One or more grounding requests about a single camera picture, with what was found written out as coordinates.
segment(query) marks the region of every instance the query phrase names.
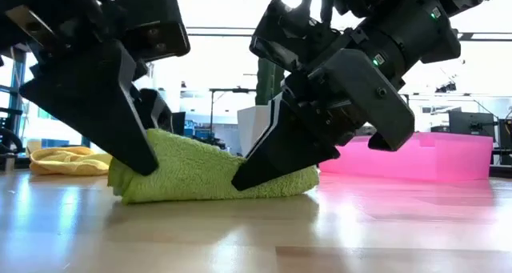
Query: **pink foam block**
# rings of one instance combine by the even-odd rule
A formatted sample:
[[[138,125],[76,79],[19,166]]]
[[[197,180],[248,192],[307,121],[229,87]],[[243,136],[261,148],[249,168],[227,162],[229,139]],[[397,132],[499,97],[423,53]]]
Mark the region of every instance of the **pink foam block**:
[[[338,147],[341,157],[320,164],[324,173],[451,182],[489,178],[491,137],[415,133],[396,152],[368,148],[369,136]]]

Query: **folded towel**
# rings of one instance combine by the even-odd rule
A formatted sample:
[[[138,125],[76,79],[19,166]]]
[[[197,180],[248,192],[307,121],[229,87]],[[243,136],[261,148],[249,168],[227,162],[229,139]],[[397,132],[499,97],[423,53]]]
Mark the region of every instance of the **folded towel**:
[[[30,154],[30,169],[38,175],[106,175],[111,159],[86,147],[47,148]]]
[[[237,191],[231,179],[244,158],[163,130],[150,129],[147,138],[159,162],[151,175],[141,176],[117,159],[110,164],[108,185],[124,203],[282,197],[301,194],[318,184],[318,172],[310,167]]]

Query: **wooden floor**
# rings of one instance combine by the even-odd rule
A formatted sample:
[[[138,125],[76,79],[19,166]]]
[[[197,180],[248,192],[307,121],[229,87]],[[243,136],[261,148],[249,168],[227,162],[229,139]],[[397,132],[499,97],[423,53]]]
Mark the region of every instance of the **wooden floor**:
[[[123,206],[105,178],[0,176],[0,272],[512,272],[512,183],[324,175],[287,199]]]

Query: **monitor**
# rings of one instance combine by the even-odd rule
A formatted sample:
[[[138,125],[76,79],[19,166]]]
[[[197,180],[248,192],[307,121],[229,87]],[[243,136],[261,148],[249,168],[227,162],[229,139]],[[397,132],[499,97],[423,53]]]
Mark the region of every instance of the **monitor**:
[[[185,134],[185,112],[172,113],[173,133],[183,136]]]
[[[511,125],[512,120],[499,120],[499,145],[503,149],[512,149],[512,136],[509,133]]]
[[[450,133],[489,136],[496,139],[494,116],[489,113],[448,112]]]

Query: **yellow towel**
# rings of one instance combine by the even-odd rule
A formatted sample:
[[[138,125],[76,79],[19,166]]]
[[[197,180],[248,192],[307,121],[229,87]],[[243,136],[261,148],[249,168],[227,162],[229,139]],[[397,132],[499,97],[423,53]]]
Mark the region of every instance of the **yellow towel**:
[[[106,175],[111,159],[87,147],[47,148],[30,154],[30,169],[38,175]]]

